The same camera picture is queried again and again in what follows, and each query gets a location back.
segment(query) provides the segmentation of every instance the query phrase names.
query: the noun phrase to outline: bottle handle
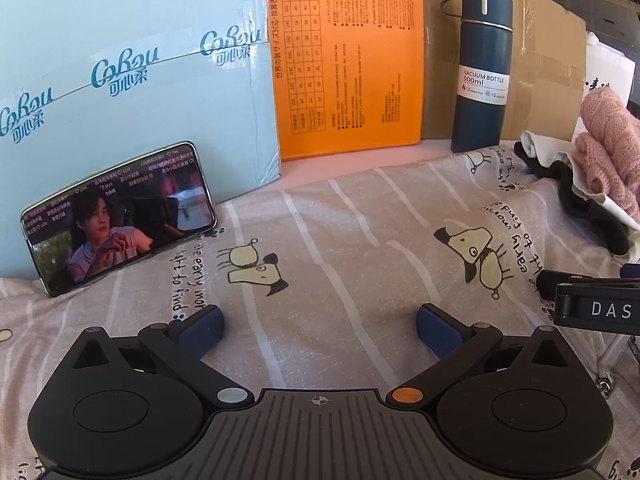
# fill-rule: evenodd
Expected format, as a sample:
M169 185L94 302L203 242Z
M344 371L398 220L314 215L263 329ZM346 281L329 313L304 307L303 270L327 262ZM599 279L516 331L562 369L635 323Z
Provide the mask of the bottle handle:
M440 2L440 11L441 11L443 14L446 14L447 16L453 16L454 18L462 18L462 15L461 15L461 14L451 14L450 12L447 12L446 10L444 10L444 6L445 6L446 4L448 4L450 1L451 1L451 0L442 0L442 1Z

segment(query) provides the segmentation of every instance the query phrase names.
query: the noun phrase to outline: bottle label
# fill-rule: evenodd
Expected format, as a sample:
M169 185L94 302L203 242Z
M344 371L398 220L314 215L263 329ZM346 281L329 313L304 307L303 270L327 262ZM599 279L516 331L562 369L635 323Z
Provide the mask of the bottle label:
M458 95L493 105L507 104L509 76L460 65Z

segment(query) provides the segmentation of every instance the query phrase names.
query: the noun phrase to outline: phone screen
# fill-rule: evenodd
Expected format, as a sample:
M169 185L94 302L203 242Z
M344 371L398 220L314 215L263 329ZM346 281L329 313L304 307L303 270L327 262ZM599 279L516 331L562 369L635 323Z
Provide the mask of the phone screen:
M22 230L50 296L85 286L215 224L190 142L92 176L22 214Z

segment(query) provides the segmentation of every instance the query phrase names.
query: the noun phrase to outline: cartoon dog print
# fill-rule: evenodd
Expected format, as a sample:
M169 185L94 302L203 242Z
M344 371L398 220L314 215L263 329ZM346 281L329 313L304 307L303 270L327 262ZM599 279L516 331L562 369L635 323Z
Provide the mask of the cartoon dog print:
M483 152L468 152L465 153L471 161L471 174L476 174L476 170L482 166L484 162L491 163L491 157L485 155Z
M492 234L484 227L467 229L455 235L447 233L447 229L441 227L433 234L437 240L453 249L464 261L465 283L470 283L480 270L480 283L484 288L488 288L494 300L500 298L498 288L502 282L513 276L505 276L510 269L502 269L500 258L507 251L498 254L503 247L501 244L496 251L489 248Z
M11 339L11 336L13 334L14 333L11 332L11 330L9 330L8 328L3 328L2 330L0 330L0 343Z
M237 267L230 270L227 278L229 283L253 283L255 285L270 286L267 296L276 294L289 286L289 283L282 279L278 269L278 255L276 253L267 254L262 263L254 244L258 238L252 238L247 245L222 249L218 251L218 257L226 256L228 260L218 264L218 270L227 267Z

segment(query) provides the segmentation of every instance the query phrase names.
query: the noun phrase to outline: dark blue thermos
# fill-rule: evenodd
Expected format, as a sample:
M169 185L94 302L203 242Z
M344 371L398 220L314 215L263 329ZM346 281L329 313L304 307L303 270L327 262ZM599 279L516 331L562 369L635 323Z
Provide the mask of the dark blue thermos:
M513 0L462 0L460 71L451 151L500 143L511 73Z

